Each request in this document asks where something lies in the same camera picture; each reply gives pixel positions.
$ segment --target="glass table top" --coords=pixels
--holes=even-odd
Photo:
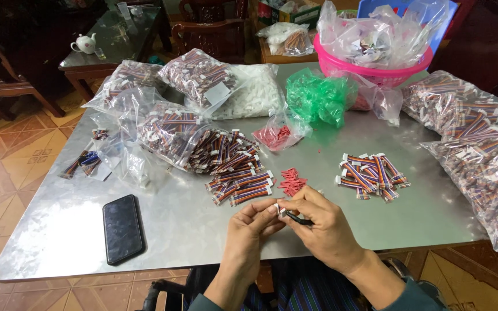
[[[114,64],[124,59],[139,60],[148,35],[151,31],[156,32],[152,28],[159,10],[159,7],[143,8],[141,17],[131,14],[130,20],[125,20],[119,10],[106,11],[85,34],[91,37],[95,33],[95,47],[102,49],[105,59],[99,59],[95,53],[88,55],[71,50],[59,68]]]

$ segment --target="cardboard box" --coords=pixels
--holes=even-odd
[[[310,9],[298,13],[286,13],[268,5],[268,1],[259,1],[259,21],[265,25],[272,25],[277,22],[289,22],[295,24],[310,24],[309,29],[316,28],[316,23],[320,17],[322,6],[310,0],[304,0],[304,4],[311,6]]]

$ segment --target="label on bag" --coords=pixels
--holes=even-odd
[[[215,106],[216,104],[223,101],[224,97],[226,97],[229,93],[230,89],[226,85],[224,85],[223,82],[220,82],[219,84],[206,91],[203,95],[211,103],[211,105]]]

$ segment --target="tiled floor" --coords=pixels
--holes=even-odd
[[[58,103],[67,112],[64,118],[54,118],[32,102],[16,121],[0,122],[0,252],[84,112],[79,108],[83,100],[75,92]],[[439,286],[453,311],[498,310],[498,254],[487,242],[383,256],[399,258],[415,278]],[[152,280],[182,283],[188,272],[0,283],[0,311],[133,311],[142,306]],[[164,300],[159,301],[162,310]]]

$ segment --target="phone screen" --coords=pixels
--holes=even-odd
[[[103,207],[107,263],[116,265],[143,250],[137,205],[133,195],[107,203]]]

